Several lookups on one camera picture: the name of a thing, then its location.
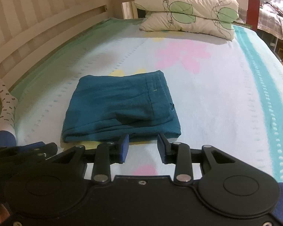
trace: pillow with leaf pattern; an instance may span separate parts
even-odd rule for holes
[[[209,34],[233,40],[235,30],[231,23],[187,15],[183,13],[148,12],[139,27],[143,31],[185,31]]]
[[[236,0],[135,0],[137,8],[152,12],[182,13],[231,23],[236,20]]]

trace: wall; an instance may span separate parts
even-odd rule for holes
[[[89,1],[91,0],[0,0],[0,48],[33,25]],[[101,12],[102,9],[98,8],[80,14],[30,40],[0,63],[0,78],[48,40]]]

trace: sock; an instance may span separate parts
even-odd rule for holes
[[[0,131],[0,147],[16,146],[16,137],[8,131]]]
[[[14,129],[14,112],[18,100],[9,93],[4,82],[1,79],[0,99],[2,103],[2,111],[0,114],[0,131],[8,131],[16,137]]]

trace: circular cover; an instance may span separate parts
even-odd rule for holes
[[[78,204],[87,183],[59,165],[43,164],[13,176],[5,185],[5,198],[12,210],[33,217],[54,217]]]
[[[280,196],[278,183],[247,164],[217,164],[199,181],[198,192],[215,209],[235,218],[254,217],[272,209]]]

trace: bed rail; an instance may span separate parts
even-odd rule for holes
[[[49,17],[40,23],[35,24],[29,29],[23,31],[16,37],[12,38],[6,44],[0,48],[0,64],[10,56],[14,51],[19,49],[21,46],[34,39],[41,33],[50,30],[54,26],[63,23],[71,18],[74,18],[80,14],[84,14],[88,11],[99,7],[105,7],[105,10],[87,18],[86,20],[77,23],[76,25],[62,31],[60,34],[56,35],[49,41],[45,42],[43,45],[35,49],[33,52],[28,54],[20,62],[18,62],[7,74],[3,77],[6,87],[11,88],[27,71],[29,71],[35,64],[40,60],[50,54],[52,51],[57,49],[59,46],[66,43],[68,40],[72,39],[76,35],[82,33],[93,25],[108,19],[112,14],[110,9],[110,0],[93,0],[92,3],[84,3],[81,5],[73,6],[61,13],[58,13],[52,17]]]

